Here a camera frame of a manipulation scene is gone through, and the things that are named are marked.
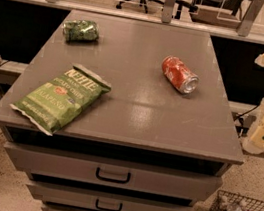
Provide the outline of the red soda can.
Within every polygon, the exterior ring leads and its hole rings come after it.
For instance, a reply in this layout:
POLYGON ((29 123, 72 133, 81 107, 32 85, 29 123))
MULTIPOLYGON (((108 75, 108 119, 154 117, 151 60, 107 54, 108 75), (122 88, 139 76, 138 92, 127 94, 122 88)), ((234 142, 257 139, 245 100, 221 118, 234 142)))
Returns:
POLYGON ((195 91, 199 78, 180 58, 169 55, 162 61, 161 67, 170 84, 179 93, 189 94, 195 91))

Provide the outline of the grey drawer cabinet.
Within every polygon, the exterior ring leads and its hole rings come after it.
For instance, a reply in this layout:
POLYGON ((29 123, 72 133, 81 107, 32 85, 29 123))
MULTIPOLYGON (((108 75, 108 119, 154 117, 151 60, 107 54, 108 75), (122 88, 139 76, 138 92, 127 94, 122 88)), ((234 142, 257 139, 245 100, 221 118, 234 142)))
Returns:
POLYGON ((206 32, 97 15, 96 43, 65 42, 54 32, 0 101, 6 152, 28 175, 43 211, 194 211, 243 155, 206 32), (161 67, 176 56, 199 80, 181 94, 161 67), (111 84, 76 120, 52 136, 11 108, 43 83, 81 64, 111 84), (130 173, 130 182, 102 181, 96 169, 130 173))

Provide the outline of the green jalapeno chip bag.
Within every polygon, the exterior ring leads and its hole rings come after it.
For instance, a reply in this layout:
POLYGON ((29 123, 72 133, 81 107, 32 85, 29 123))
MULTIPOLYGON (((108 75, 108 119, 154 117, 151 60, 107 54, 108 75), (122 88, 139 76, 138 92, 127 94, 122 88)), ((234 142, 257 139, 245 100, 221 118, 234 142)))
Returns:
POLYGON ((10 106, 52 136, 111 89, 111 84, 95 72, 74 64, 10 106))

